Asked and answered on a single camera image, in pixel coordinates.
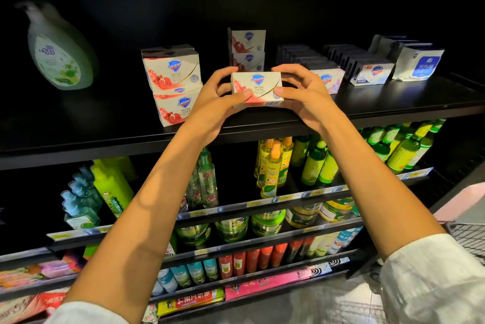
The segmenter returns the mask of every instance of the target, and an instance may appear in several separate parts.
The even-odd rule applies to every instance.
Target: person
[[[222,96],[217,70],[200,91],[130,206],[45,324],[138,324],[149,301],[185,188],[202,148],[251,90]],[[298,64],[272,69],[293,87],[276,87],[283,106],[325,140],[385,264],[385,302],[402,323],[485,322],[485,268],[447,235],[386,167],[336,106],[320,78]]]

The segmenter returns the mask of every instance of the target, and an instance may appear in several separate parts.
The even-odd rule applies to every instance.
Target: forearm
[[[184,126],[106,235],[65,302],[87,301],[141,321],[202,143]]]
[[[381,257],[421,237],[444,233],[336,105],[325,114],[321,132]]]

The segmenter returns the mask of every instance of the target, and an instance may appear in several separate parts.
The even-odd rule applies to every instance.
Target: tiled floor
[[[379,284],[334,278],[181,324],[387,324]]]

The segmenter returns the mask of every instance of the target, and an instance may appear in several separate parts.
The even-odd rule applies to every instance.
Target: white sleeve
[[[402,324],[485,323],[485,268],[450,235],[427,236],[395,251],[381,283]]]
[[[60,305],[44,324],[128,324],[118,314],[89,302],[74,301]]]

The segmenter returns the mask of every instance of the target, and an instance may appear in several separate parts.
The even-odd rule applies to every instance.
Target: person's left hand
[[[251,89],[246,89],[221,97],[222,94],[231,91],[231,84],[219,85],[219,82],[237,71],[238,68],[234,66],[214,71],[201,89],[191,113],[185,120],[184,127],[189,127],[190,131],[202,136],[202,146],[206,146],[216,138],[226,118],[244,109],[234,108],[234,106],[243,103],[253,94]]]

